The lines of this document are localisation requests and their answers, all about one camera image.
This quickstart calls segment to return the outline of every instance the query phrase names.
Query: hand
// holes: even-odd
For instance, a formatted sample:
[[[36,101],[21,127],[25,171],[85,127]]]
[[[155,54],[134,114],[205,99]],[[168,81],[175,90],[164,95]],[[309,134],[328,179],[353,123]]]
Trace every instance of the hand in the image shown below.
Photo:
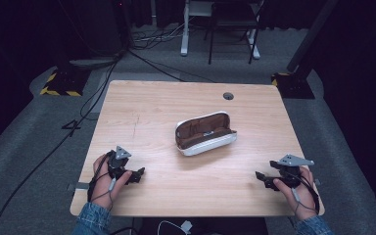
[[[124,175],[122,175],[121,178],[116,181],[112,191],[109,192],[109,186],[112,183],[112,179],[110,178],[108,172],[108,160],[105,160],[102,163],[104,157],[105,155],[100,156],[93,164],[94,172],[97,171],[100,164],[102,164],[102,167],[97,175],[98,180],[96,186],[94,187],[91,202],[105,208],[106,210],[109,210],[113,206],[113,202],[118,198],[118,191],[120,191],[123,185],[130,178],[132,172],[127,171]]]
[[[310,172],[307,168],[304,167],[300,167],[300,170],[302,177],[307,179],[308,184],[310,186],[313,186],[312,172]],[[299,220],[305,220],[307,218],[317,215],[316,210],[314,209],[315,204],[312,195],[309,193],[306,186],[304,186],[302,183],[296,188],[296,192],[298,193],[301,199],[300,205],[296,201],[291,188],[289,188],[279,179],[274,179],[273,183],[285,195],[289,207],[291,207],[291,209],[295,212],[295,216]]]

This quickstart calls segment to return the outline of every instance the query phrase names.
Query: chair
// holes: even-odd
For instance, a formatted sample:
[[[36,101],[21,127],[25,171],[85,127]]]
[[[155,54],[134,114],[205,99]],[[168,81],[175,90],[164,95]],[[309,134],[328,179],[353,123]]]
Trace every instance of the chair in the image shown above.
[[[249,29],[255,29],[252,51],[250,53],[249,64],[252,62],[253,51],[256,47],[258,38],[259,22],[258,14],[255,14],[250,4],[245,2],[216,2],[211,7],[211,20],[204,40],[207,39],[209,31],[211,32],[209,65],[212,63],[212,46],[214,32],[217,29],[225,28],[231,30],[245,30],[241,40],[246,38]]]

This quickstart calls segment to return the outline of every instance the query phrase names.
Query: tabletop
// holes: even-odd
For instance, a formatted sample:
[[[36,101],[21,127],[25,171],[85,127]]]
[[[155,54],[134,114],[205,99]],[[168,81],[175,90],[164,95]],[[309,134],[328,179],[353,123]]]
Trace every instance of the tabletop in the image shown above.
[[[229,92],[233,99],[223,94]],[[218,111],[230,115],[237,140],[186,157],[175,144],[179,121]],[[280,192],[266,189],[255,171],[279,176],[269,161],[304,157],[275,86],[198,82],[110,83],[79,182],[93,163],[120,145],[132,157],[126,169],[146,167],[139,183],[126,185],[112,209],[125,216],[292,215]],[[70,211],[78,215],[86,191],[76,190]],[[324,213],[320,202],[320,214]]]

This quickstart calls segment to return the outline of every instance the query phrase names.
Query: desk leg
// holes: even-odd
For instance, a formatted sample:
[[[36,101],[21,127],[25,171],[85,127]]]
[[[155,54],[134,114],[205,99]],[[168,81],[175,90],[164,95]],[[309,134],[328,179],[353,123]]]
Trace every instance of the desk leg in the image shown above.
[[[184,10],[184,32],[182,34],[182,44],[181,44],[181,56],[188,55],[188,34],[189,34],[189,0],[185,1]]]
[[[247,36],[247,39],[249,40],[249,44],[250,44],[250,50],[252,50],[253,48],[253,41],[255,39],[255,33],[256,33],[256,30],[252,29],[249,31],[248,36]],[[255,51],[253,52],[253,58],[255,58],[256,60],[260,59],[260,53],[259,53],[257,43],[256,43]]]

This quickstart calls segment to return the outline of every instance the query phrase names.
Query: denim sleeve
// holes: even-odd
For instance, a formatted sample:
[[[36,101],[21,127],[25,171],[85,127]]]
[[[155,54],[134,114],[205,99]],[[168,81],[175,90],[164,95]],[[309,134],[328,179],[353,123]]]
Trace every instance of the denim sleeve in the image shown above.
[[[296,234],[298,235],[333,235],[334,233],[319,215],[299,221],[296,224]]]
[[[71,235],[105,235],[109,234],[110,213],[92,203],[86,203],[77,218]]]

